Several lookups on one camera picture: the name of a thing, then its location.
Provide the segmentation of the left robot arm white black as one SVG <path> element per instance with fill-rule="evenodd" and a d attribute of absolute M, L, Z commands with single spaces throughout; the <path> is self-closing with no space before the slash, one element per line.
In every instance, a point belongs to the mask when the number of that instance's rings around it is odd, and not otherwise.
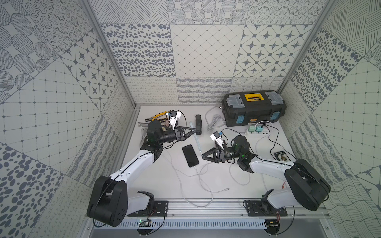
<path fill-rule="evenodd" d="M 127 215 L 152 215 L 156 210 L 154 195 L 142 190 L 135 195 L 129 195 L 129 186 L 157 161 L 164 150 L 164 143 L 185 141 L 201 132 L 201 118 L 196 118 L 194 128 L 169 128 L 158 120 L 151 121 L 138 154 L 118 171 L 109 176 L 100 176 L 96 180 L 87 207 L 87 217 L 117 227 Z"/>

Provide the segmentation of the blue case phone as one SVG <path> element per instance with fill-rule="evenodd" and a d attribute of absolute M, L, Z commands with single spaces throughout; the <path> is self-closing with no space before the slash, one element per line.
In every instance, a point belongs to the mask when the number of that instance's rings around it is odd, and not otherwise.
<path fill-rule="evenodd" d="M 183 151 L 183 154 L 184 154 L 184 157 L 186 159 L 188 167 L 191 168 L 191 167 L 197 166 L 199 164 L 198 157 L 197 157 L 195 150 L 191 144 L 184 146 L 182 148 L 182 151 Z"/>

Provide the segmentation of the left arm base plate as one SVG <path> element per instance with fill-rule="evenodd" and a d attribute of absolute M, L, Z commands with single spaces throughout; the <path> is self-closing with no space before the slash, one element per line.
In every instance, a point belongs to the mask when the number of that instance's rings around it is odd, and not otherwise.
<path fill-rule="evenodd" d="M 128 217 L 166 217 L 168 214 L 168 200 L 154 200 L 148 203 L 145 210 L 136 211 Z"/>

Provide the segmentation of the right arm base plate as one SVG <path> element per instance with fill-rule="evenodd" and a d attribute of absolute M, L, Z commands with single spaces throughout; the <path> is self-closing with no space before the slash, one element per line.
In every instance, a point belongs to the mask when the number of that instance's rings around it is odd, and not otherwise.
<path fill-rule="evenodd" d="M 268 202 L 259 200 L 244 200 L 243 206 L 249 217 L 286 217 L 288 216 L 285 208 L 275 209 Z"/>

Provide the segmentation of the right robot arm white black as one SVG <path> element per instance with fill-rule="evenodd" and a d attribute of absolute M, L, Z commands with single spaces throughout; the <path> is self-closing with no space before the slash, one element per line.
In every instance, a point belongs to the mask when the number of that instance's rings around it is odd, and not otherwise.
<path fill-rule="evenodd" d="M 271 216 L 278 209 L 295 205 L 317 211 L 328 200 L 330 185 L 308 161 L 262 159 L 251 151 L 251 145 L 243 135 L 236 136 L 230 147 L 221 138 L 214 135 L 211 138 L 216 147 L 202 154 L 204 160 L 216 164 L 233 160 L 245 172 L 268 175 L 286 183 L 286 188 L 272 188 L 262 196 L 258 208 L 264 215 Z"/>

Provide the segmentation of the green case phone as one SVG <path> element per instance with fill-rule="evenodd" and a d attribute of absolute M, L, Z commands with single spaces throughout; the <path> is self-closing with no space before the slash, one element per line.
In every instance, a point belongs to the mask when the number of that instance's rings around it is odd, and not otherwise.
<path fill-rule="evenodd" d="M 194 134 L 194 138 L 195 138 L 195 141 L 196 141 L 196 144 L 197 144 L 197 147 L 198 147 L 198 151 L 200 152 L 200 154 L 202 156 L 202 147 L 201 147 L 201 144 L 200 144 L 200 141 L 198 139 L 197 134 Z"/>

